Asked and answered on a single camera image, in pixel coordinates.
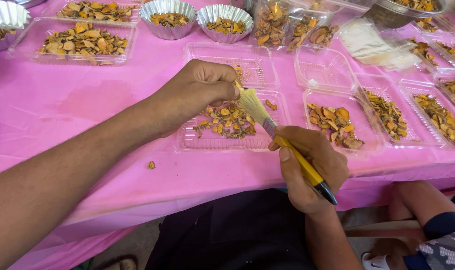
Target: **aluminum foil cup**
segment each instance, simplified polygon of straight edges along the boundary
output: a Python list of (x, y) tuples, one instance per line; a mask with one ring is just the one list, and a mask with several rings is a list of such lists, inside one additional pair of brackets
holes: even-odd
[(0, 0), (0, 27), (24, 29), (30, 17), (29, 11), (21, 5)]
[[(219, 17), (235, 22), (242, 21), (244, 23), (244, 32), (242, 34), (224, 34), (223, 32), (216, 33), (215, 29), (207, 29), (207, 24), (215, 22)], [(222, 4), (201, 8), (198, 12), (198, 24), (208, 37), (220, 43), (236, 43), (242, 38), (247, 37), (254, 28), (254, 22), (247, 12), (240, 8)]]
[(9, 46), (14, 43), (14, 41), (19, 37), (22, 31), (20, 29), (16, 29), (15, 34), (6, 34), (3, 39), (0, 39), (0, 51), (7, 49)]
[[(189, 23), (183, 26), (176, 25), (174, 28), (171, 28), (169, 25), (154, 25), (154, 23), (151, 21), (151, 14), (173, 12), (186, 15), (189, 19)], [(196, 21), (197, 12), (193, 6), (179, 0), (154, 0), (145, 3), (140, 8), (140, 15), (142, 21), (146, 23), (147, 27), (157, 37), (165, 40), (178, 40), (189, 34)]]

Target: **table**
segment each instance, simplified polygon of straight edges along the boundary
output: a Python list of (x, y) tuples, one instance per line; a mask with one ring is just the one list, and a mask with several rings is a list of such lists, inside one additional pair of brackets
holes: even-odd
[[(32, 17), (50, 1), (32, 8)], [(188, 2), (196, 9), (212, 4)], [(0, 52), (0, 172), (148, 97), (183, 66), (185, 43), (211, 42), (198, 26), (175, 41), (156, 38), (142, 22), (137, 27), (134, 56), (121, 67), (40, 65), (5, 60), (6, 52)], [(339, 40), (331, 48), (350, 58)], [(296, 83), (293, 57), (274, 51), (273, 58), (291, 120), (305, 127), (303, 89)], [(386, 74), (349, 61), (354, 72)], [(407, 78), (432, 81), (420, 72)], [(155, 161), (156, 169), (146, 169), (149, 161)], [(222, 169), (226, 164), (232, 169)], [(110, 170), (56, 230), (9, 269), (69, 269), (138, 224), (241, 191), (282, 187), (278, 164), (277, 153), (206, 155), (180, 151), (176, 134), (156, 140)], [(440, 189), (455, 187), (455, 150), (448, 148), (387, 147), (367, 160), (351, 159), (348, 166), (351, 178), (337, 195), (338, 210), (385, 204), (393, 181), (429, 179)]]

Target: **floor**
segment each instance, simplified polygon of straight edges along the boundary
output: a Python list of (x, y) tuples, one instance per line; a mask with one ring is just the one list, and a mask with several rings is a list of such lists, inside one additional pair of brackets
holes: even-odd
[[(387, 221), (387, 207), (356, 208), (338, 212), (338, 216), (345, 227), (378, 223)], [(131, 254), (135, 255), (139, 260), (138, 269), (143, 270), (159, 237), (158, 224), (163, 220), (164, 218), (159, 218), (142, 224), (131, 234), (94, 257), (94, 267), (100, 266), (118, 256)], [(350, 238), (349, 242), (358, 258), (363, 252), (372, 249), (376, 243), (374, 239), (370, 238)]]

